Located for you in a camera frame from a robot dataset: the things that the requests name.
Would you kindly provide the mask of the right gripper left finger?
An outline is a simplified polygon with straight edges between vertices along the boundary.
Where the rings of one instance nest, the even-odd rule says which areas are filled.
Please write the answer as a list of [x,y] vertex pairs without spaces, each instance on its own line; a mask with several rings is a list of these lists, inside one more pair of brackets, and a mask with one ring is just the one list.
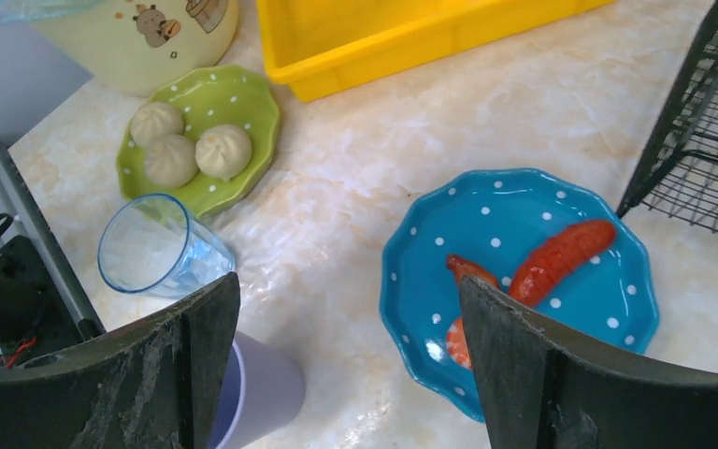
[[0,369],[0,448],[203,448],[240,308],[236,273],[96,339]]

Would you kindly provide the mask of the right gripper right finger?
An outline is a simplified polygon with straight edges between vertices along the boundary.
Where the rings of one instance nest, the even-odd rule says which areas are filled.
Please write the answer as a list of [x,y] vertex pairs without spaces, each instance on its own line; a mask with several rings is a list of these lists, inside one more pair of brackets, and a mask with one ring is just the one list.
[[718,373],[611,346],[492,285],[459,285],[494,448],[718,448]]

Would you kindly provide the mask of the purple plastic cup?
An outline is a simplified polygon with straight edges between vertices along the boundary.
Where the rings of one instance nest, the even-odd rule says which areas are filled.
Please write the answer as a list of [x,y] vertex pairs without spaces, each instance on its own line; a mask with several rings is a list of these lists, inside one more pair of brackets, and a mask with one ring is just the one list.
[[306,395],[302,369],[238,331],[223,376],[208,448],[243,448],[290,424]]

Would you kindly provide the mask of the blue dotted plate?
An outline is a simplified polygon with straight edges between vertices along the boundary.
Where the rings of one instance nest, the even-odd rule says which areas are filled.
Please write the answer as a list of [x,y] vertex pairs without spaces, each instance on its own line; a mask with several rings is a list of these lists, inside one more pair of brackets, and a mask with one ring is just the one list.
[[644,244],[596,193],[535,168],[471,170],[415,200],[382,254],[380,317],[409,375],[475,421],[475,379],[449,354],[460,316],[446,258],[473,261],[509,286],[546,238],[588,219],[610,222],[616,239],[538,305],[554,320],[643,354],[660,317]]

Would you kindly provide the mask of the blue transparent cup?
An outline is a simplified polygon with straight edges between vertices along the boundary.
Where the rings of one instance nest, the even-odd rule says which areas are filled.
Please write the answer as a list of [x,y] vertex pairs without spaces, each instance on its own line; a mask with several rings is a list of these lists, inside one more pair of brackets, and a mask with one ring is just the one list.
[[233,271],[236,258],[179,200],[156,193],[114,214],[98,244],[97,266],[117,292],[178,300]]

